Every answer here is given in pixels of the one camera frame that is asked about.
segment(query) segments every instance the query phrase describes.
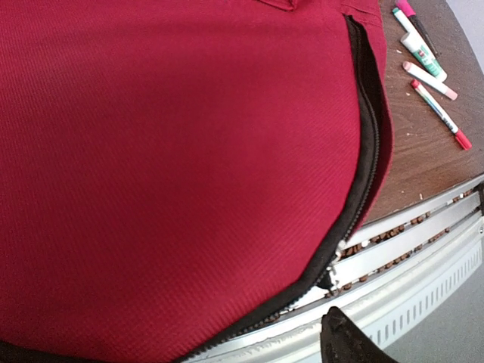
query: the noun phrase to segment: black zipper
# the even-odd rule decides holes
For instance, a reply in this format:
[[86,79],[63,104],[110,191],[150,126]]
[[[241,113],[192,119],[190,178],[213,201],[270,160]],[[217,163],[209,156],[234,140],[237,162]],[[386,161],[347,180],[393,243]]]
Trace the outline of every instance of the black zipper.
[[[380,151],[380,135],[379,135],[379,132],[378,132],[378,118],[377,118],[377,115],[375,113],[373,104],[370,100],[370,97],[367,93],[367,89],[365,87],[365,83],[367,83],[367,81],[364,79],[365,71],[363,70],[365,58],[368,56],[368,54],[365,54],[365,52],[371,52],[371,48],[370,48],[369,43],[368,43],[367,49],[364,49],[363,46],[362,46],[362,39],[363,39],[362,33],[364,32],[366,34],[365,29],[362,27],[362,25],[355,22],[352,19],[352,17],[346,17],[346,22],[348,23],[349,29],[351,28],[350,30],[352,30],[354,32],[354,34],[356,34],[355,39],[353,39],[355,41],[355,43],[352,44],[352,52],[353,52],[353,60],[354,60],[353,63],[355,65],[356,83],[357,83],[357,87],[358,87],[358,101],[359,101],[360,111],[361,111],[361,114],[369,115],[369,117],[368,117],[369,120],[370,120],[369,126],[372,128],[372,133],[373,133],[373,138],[374,138],[373,155],[371,156],[371,167],[370,167],[370,171],[369,171],[369,176],[368,176],[368,179],[367,179],[367,182],[366,182],[366,185],[365,185],[365,189],[364,189],[363,193],[361,193],[361,198],[358,202],[358,208],[357,208],[351,222],[349,223],[348,228],[346,229],[346,233],[338,241],[336,252],[333,255],[333,258],[330,260],[329,266],[326,267],[326,269],[323,270],[323,272],[321,272],[319,274],[319,276],[313,281],[311,286],[306,291],[304,291],[302,294],[300,294],[297,298],[292,299],[283,308],[281,308],[281,309],[277,310],[276,312],[270,314],[269,316],[262,319],[261,321],[258,321],[257,323],[252,324],[249,327],[245,327],[244,329],[239,330],[235,334],[230,334],[230,335],[228,335],[228,336],[226,336],[222,339],[219,339],[217,341],[207,342],[206,344],[203,344],[196,351],[193,351],[191,354],[183,357],[182,360],[185,360],[185,359],[194,357],[196,355],[199,355],[203,352],[206,352],[207,350],[209,350],[211,348],[214,348],[215,346],[226,343],[227,341],[229,341],[229,340],[231,340],[235,337],[239,337],[240,335],[250,333],[251,331],[259,329],[260,327],[262,327],[266,324],[270,324],[270,323],[278,320],[280,318],[282,312],[286,311],[290,306],[292,306],[294,303],[296,303],[298,300],[300,300],[303,296],[305,296],[314,286],[320,284],[326,277],[330,276],[331,270],[333,269],[333,264],[335,262],[337,262],[341,257],[340,250],[343,247],[343,244],[347,241],[347,239],[355,231],[355,227],[358,223],[358,220],[361,216],[361,213],[365,210],[366,202],[368,200],[368,196],[370,194],[371,187],[373,185],[373,181],[374,181],[374,178],[375,178],[375,175],[376,175],[376,172],[377,172],[378,157],[379,157],[379,151]],[[381,103],[382,100],[383,99],[380,98],[380,100],[376,100],[376,102]]]

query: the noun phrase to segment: gray wall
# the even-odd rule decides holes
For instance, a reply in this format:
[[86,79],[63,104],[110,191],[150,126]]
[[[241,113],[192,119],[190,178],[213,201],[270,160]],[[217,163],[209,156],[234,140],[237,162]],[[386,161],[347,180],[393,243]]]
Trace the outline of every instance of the gray wall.
[[[484,69],[484,0],[447,2]],[[483,281],[481,266],[454,295],[386,352],[400,363],[484,361]]]

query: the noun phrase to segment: pink marker cap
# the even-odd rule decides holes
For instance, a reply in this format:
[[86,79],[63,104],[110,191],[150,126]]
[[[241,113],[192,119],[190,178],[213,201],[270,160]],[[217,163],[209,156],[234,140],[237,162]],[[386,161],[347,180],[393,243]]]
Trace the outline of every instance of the pink marker cap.
[[472,144],[470,143],[469,139],[466,138],[466,135],[464,135],[464,133],[461,130],[457,131],[457,134],[455,134],[455,138],[457,139],[459,144],[461,144],[464,150],[471,149]]
[[395,5],[398,9],[403,11],[403,14],[405,14],[407,17],[412,17],[415,15],[414,9],[411,8],[407,0],[396,0]]
[[412,80],[410,84],[413,88],[418,88],[418,86],[421,85],[421,83],[418,82],[416,79]]

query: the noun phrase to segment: marker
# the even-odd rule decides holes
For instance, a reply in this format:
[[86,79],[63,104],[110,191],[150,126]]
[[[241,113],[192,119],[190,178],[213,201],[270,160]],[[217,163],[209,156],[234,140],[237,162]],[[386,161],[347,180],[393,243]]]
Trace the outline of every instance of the marker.
[[423,40],[429,45],[430,50],[436,57],[439,56],[439,52],[436,50],[436,46],[430,40],[429,34],[424,28],[424,25],[418,20],[417,14],[415,14],[415,10],[412,9],[410,4],[407,0],[396,0],[396,6],[403,11],[403,14],[410,20],[410,22],[417,28],[418,32],[422,36]]
[[413,77],[418,78],[420,81],[425,82],[427,85],[434,87],[440,93],[446,95],[451,100],[455,101],[457,93],[452,91],[448,86],[440,82],[436,77],[425,72],[419,66],[416,66],[412,62],[403,62],[403,69],[409,72]]
[[407,18],[405,13],[401,11],[398,8],[394,8],[392,10],[393,15],[396,17],[396,19],[400,22],[400,24],[403,26],[405,30],[407,30],[407,33],[417,33],[418,36],[420,34],[418,33],[418,30],[415,28],[415,26],[411,23],[411,21]]
[[442,69],[439,61],[434,57],[427,44],[418,33],[405,34],[400,42],[410,51],[414,57],[425,67],[429,73],[440,82],[447,79],[447,73]]
[[458,143],[462,146],[464,150],[469,150],[472,147],[469,139],[466,138],[466,135],[455,125],[454,121],[452,121],[451,117],[445,112],[442,106],[435,100],[434,97],[422,86],[420,82],[416,79],[411,81],[411,86],[414,88],[415,91],[429,104],[429,106],[434,110],[437,115],[439,115],[440,119],[447,125],[447,127],[451,130],[454,134]]

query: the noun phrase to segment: red marker cap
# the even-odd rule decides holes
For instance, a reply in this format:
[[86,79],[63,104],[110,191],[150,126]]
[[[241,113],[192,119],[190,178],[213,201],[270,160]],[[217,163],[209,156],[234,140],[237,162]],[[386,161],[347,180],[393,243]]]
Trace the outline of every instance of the red marker cap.
[[466,138],[466,135],[464,135],[464,133],[461,130],[457,131],[457,134],[455,134],[455,138],[457,139],[457,141],[459,141],[459,144],[461,144],[464,150],[471,149],[472,144],[470,143],[469,139]]

